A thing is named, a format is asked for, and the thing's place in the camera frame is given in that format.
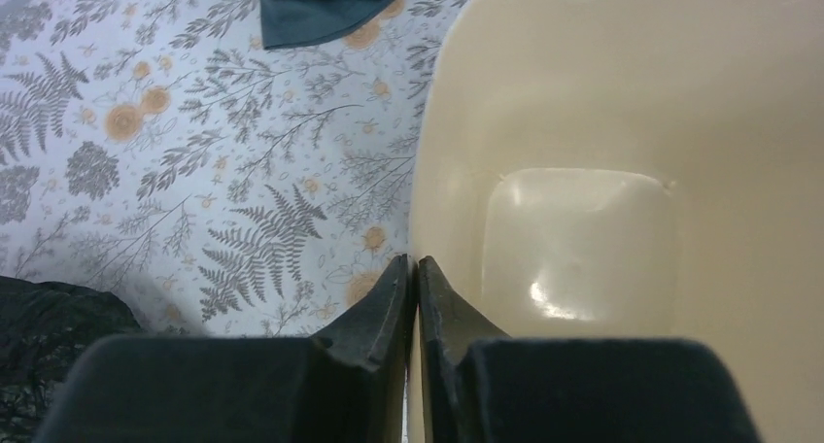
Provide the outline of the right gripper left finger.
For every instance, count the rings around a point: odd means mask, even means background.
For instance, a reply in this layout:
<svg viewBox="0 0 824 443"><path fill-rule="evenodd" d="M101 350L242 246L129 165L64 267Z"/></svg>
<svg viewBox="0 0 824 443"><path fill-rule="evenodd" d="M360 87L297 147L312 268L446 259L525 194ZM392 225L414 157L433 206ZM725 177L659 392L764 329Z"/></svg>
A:
<svg viewBox="0 0 824 443"><path fill-rule="evenodd" d="M110 336L39 442L397 442L412 325L409 259L305 337Z"/></svg>

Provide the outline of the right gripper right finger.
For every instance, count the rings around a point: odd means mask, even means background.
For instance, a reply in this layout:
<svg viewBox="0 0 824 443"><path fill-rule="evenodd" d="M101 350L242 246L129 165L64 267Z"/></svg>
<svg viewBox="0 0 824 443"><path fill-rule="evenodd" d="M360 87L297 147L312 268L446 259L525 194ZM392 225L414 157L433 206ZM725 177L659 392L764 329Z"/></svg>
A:
<svg viewBox="0 0 824 443"><path fill-rule="evenodd" d="M756 442L725 365L682 339L513 338L417 267L428 442Z"/></svg>

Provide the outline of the beige plastic trash bin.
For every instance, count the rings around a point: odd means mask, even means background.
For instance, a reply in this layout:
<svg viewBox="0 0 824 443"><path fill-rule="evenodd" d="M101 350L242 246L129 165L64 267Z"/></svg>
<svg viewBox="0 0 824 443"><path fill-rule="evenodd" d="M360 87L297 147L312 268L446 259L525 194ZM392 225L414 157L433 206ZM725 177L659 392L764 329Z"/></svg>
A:
<svg viewBox="0 0 824 443"><path fill-rule="evenodd" d="M502 330L686 337L823 438L823 0L470 0L409 244Z"/></svg>

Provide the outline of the black trash bag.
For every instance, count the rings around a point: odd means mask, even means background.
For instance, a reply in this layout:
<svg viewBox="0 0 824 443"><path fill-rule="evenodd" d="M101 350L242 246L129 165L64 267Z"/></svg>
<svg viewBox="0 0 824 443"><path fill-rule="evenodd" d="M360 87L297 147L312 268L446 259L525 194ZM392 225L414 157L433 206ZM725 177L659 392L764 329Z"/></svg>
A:
<svg viewBox="0 0 824 443"><path fill-rule="evenodd" d="M116 295L1 279L1 440L31 442L79 356L109 335L141 333Z"/></svg>

